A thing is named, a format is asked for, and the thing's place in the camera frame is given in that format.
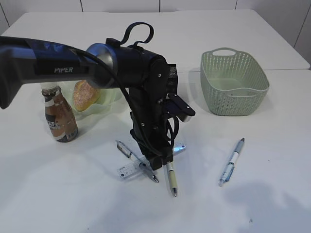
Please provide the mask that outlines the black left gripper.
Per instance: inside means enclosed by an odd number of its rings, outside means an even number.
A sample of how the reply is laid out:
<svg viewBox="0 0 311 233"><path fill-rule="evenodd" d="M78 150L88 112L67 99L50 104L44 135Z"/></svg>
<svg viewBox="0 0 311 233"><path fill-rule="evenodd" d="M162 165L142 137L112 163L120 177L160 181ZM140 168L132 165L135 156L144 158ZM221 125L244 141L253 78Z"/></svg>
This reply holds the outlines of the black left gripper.
<svg viewBox="0 0 311 233"><path fill-rule="evenodd" d="M166 113L170 67L156 54L126 59L126 87L129 89L131 136L136 140L152 170L173 161L173 145L179 130L176 116Z"/></svg>

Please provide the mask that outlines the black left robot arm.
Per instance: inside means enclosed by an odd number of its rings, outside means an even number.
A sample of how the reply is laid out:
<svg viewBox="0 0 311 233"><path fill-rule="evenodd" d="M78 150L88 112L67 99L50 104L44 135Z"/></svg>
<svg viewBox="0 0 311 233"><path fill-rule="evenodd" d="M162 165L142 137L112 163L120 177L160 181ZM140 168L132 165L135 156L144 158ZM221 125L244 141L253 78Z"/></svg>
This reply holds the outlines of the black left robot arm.
<svg viewBox="0 0 311 233"><path fill-rule="evenodd" d="M112 50L117 69L99 56L102 44L84 51L68 45L29 38L0 38L0 106L6 109L22 85L86 80L96 88L119 88L130 109L131 136L156 170L173 161L178 125L165 110L170 65L150 51L120 47Z"/></svg>

